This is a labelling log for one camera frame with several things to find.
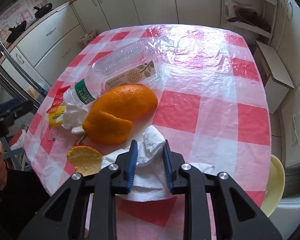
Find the small orange peel piece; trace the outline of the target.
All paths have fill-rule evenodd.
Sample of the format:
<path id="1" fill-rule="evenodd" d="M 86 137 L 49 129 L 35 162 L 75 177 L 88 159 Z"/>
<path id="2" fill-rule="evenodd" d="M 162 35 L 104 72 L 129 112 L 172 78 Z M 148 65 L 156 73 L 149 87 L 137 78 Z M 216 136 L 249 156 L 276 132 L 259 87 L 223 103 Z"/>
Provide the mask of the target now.
<path id="1" fill-rule="evenodd" d="M 74 146 L 66 156 L 75 167 L 75 171 L 84 177 L 96 174 L 101 170 L 103 155 L 90 146 Z"/>

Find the yellow plastic basin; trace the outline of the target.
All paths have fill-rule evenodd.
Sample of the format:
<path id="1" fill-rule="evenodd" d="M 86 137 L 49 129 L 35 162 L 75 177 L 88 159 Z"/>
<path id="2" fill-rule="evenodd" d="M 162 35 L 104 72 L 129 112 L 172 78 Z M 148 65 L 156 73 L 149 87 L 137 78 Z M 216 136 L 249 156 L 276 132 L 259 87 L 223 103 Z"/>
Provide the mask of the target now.
<path id="1" fill-rule="evenodd" d="M 263 213 L 270 217 L 275 211 L 282 198 L 285 190 L 285 170 L 281 161 L 275 156 L 271 155 L 269 178 L 266 192 L 261 205 Z"/>

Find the clear plastic food tray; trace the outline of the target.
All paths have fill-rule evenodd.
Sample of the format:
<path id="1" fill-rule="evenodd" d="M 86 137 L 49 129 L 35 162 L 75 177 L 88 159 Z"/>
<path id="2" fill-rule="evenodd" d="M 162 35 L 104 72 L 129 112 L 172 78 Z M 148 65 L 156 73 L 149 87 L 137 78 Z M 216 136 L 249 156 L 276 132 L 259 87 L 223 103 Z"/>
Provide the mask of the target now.
<path id="1" fill-rule="evenodd" d="M 116 49 L 93 63 L 87 84 L 96 94 L 124 84 L 147 84 L 162 72 L 161 41 L 145 38 Z"/>

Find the black frying pan on shelf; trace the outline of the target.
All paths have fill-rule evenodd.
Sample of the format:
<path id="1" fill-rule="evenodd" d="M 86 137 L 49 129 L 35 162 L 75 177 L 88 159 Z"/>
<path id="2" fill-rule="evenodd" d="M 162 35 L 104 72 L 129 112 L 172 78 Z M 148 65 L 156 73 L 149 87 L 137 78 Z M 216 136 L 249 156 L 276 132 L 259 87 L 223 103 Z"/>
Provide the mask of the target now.
<path id="1" fill-rule="evenodd" d="M 227 22 L 243 22 L 254 27 L 260 28 L 264 31 L 271 31 L 271 26 L 266 19 L 257 14 L 253 10 L 240 8 L 236 11 L 236 16 L 227 19 Z"/>

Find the white bucket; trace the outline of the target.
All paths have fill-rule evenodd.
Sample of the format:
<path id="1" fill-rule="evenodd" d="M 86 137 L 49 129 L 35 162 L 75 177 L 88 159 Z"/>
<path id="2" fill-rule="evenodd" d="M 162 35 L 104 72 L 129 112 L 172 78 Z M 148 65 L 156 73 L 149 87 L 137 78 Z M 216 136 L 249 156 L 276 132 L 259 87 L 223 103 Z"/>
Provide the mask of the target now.
<path id="1" fill-rule="evenodd" d="M 269 219 L 282 239 L 288 239 L 300 224 L 300 196 L 282 198 Z"/>

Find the large orange peel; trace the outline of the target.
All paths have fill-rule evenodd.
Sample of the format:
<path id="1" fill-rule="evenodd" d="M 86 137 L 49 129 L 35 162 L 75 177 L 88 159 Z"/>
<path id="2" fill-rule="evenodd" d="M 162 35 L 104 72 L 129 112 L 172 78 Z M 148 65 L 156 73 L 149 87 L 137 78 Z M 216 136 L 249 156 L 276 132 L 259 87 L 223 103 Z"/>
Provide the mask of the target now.
<path id="1" fill-rule="evenodd" d="M 104 93 L 94 102 L 82 127 L 92 142 L 117 145 L 128 139 L 133 121 L 157 105 L 157 96 L 147 86 L 121 85 Z"/>

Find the white red paper bag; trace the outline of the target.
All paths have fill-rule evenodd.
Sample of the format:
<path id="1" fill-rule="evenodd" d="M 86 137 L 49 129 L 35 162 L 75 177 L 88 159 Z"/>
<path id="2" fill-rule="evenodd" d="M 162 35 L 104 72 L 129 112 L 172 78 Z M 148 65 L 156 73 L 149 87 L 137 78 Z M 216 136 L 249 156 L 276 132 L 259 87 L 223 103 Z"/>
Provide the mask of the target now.
<path id="1" fill-rule="evenodd" d="M 52 106 L 59 106 L 59 105 L 65 105 L 63 103 L 63 95 L 64 93 L 70 88 L 70 86 L 66 86 L 66 87 L 62 87 L 62 88 L 59 88 L 57 90 L 57 93 L 53 99 L 53 102 L 52 102 Z M 50 126 L 50 132 L 49 132 L 49 140 L 51 141 L 55 141 L 58 137 L 59 137 L 59 134 L 62 130 L 62 126 L 59 126 L 59 127 L 51 127 Z"/>

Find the red white checkered tablecloth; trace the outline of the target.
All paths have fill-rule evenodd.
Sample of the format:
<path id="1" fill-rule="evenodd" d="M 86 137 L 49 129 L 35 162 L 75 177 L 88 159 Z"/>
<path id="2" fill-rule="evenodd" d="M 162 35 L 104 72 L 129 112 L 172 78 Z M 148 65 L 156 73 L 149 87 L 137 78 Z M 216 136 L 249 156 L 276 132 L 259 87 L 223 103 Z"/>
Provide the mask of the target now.
<path id="1" fill-rule="evenodd" d="M 67 152 L 78 137 L 54 137 L 48 110 L 60 88 L 83 79 L 93 63 L 143 38 L 161 38 L 163 74 L 150 82 L 158 106 L 134 122 L 131 139 L 150 125 L 191 164 L 226 172 L 260 206 L 270 168 L 270 121 L 253 56 L 232 31 L 191 25 L 146 25 L 105 31 L 75 55 L 41 104 L 25 139 L 26 156 L 49 194 L 72 175 Z"/>

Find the white shelf rack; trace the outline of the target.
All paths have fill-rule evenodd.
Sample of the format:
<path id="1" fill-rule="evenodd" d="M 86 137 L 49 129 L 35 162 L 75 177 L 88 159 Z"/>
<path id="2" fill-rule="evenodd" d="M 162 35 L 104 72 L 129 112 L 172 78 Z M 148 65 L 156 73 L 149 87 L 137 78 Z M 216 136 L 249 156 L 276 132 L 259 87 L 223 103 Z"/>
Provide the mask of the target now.
<path id="1" fill-rule="evenodd" d="M 258 16 L 266 20 L 270 25 L 270 29 L 264 30 L 243 20 L 229 22 L 228 19 L 237 16 L 238 9 L 248 9 L 257 13 Z M 238 28 L 245 30 L 270 42 L 273 38 L 277 9 L 278 0 L 222 0 L 221 27 L 224 29 Z"/>

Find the yellow snack wrapper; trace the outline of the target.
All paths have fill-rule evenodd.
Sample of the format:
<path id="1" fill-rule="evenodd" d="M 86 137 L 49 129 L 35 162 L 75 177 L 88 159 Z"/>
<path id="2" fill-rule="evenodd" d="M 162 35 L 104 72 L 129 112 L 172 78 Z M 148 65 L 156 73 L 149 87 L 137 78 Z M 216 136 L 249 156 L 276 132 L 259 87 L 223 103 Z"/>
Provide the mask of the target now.
<path id="1" fill-rule="evenodd" d="M 49 109 L 48 118 L 51 127 L 59 127 L 63 124 L 63 115 L 66 110 L 65 105 L 52 106 Z"/>

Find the floral small waste basket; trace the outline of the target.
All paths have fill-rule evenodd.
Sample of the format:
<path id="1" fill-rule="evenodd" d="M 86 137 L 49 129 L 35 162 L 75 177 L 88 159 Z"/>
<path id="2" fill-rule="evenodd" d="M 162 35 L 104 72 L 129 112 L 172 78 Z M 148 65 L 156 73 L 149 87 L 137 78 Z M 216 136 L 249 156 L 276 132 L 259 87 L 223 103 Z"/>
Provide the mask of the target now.
<path id="1" fill-rule="evenodd" d="M 81 42 L 81 44 L 83 44 L 83 46 L 86 47 L 96 36 L 97 33 L 95 30 L 93 30 L 91 33 L 85 34 L 85 36 L 79 41 Z"/>

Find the white paper towel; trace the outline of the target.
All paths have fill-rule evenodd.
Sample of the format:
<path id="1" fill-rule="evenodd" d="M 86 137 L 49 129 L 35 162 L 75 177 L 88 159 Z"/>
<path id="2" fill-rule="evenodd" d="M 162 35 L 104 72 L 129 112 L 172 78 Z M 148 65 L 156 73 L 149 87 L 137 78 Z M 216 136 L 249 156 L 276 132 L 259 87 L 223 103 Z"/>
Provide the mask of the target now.
<path id="1" fill-rule="evenodd" d="M 138 159 L 131 192 L 119 197 L 133 202 L 149 202 L 172 198 L 166 181 L 162 159 L 164 136 L 154 127 L 148 126 L 138 141 Z"/>

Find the black wok on stove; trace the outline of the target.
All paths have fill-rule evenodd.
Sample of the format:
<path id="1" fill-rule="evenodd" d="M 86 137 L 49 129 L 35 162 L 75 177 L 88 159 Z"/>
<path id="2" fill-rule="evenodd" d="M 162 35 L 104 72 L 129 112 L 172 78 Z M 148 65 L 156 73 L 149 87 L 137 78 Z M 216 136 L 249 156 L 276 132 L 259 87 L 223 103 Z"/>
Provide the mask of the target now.
<path id="1" fill-rule="evenodd" d="M 6 42 L 13 43 L 26 29 L 27 22 L 23 21 L 21 24 L 19 24 L 16 27 L 9 28 L 8 30 L 11 32 L 8 38 L 6 39 Z"/>

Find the white wooden stool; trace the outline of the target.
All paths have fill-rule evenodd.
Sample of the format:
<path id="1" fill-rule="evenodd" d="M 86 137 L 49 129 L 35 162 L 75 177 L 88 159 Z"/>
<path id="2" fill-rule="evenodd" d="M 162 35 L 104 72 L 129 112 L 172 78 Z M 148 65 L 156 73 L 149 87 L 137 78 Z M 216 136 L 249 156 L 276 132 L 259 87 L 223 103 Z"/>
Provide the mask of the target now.
<path id="1" fill-rule="evenodd" d="M 273 47 L 256 41 L 254 59 L 262 77 L 269 113 L 273 114 L 287 93 L 294 89 L 293 81 Z"/>

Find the clear plastic water bottle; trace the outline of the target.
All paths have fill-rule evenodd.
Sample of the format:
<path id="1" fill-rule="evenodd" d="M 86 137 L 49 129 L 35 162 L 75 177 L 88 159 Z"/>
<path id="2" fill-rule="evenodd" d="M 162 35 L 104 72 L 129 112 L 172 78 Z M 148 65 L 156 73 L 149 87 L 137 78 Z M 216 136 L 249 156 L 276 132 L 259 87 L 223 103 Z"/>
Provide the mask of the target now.
<path id="1" fill-rule="evenodd" d="M 88 74 L 67 89 L 63 94 L 64 104 L 84 107 L 94 102 L 102 93 L 102 80 L 102 76 Z"/>

